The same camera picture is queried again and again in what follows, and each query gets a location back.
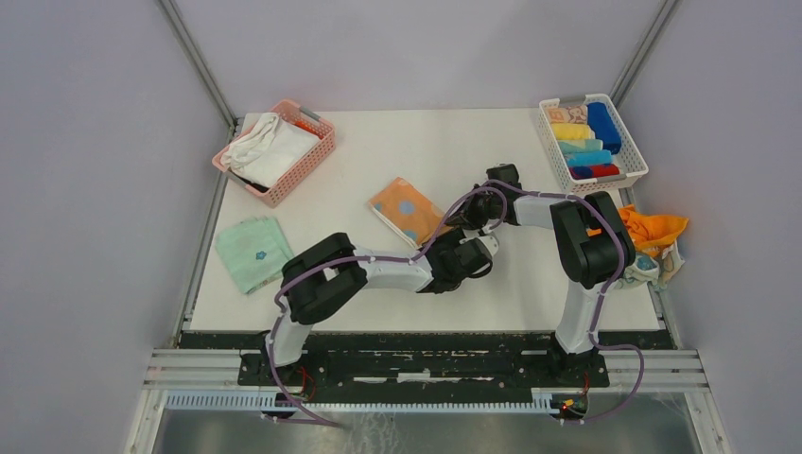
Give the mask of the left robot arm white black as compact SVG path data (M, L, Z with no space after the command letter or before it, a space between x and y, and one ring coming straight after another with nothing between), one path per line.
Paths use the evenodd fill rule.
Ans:
M290 259L274 302L279 316L266 336L263 375L277 385L289 383L312 327L366 289L398 289L442 294L466 279L478 279L493 267L495 236L453 230L409 253L359 247L346 233L334 233Z

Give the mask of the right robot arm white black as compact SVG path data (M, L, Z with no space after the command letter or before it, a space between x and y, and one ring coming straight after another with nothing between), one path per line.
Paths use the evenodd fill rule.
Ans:
M486 170L487 181L451 210L445 223L478 231L492 221L551 229L569 280L563 315L546 361L549 379L569 386L584 374L583 359L598 351L603 300L636 250L612 196L525 190L513 164Z

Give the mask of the orange polka dot towel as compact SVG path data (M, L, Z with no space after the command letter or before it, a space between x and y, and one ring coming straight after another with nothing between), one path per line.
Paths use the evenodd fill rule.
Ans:
M400 177L373 195L367 204L382 222L413 249L419 249L432 237L452 230L447 225L438 229L445 213Z

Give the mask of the bright orange towel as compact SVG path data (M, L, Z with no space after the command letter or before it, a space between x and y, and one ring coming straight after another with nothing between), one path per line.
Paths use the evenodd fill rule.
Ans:
M635 249L657 258L684 233L689 219L674 215L644 215L632 204L618 209Z

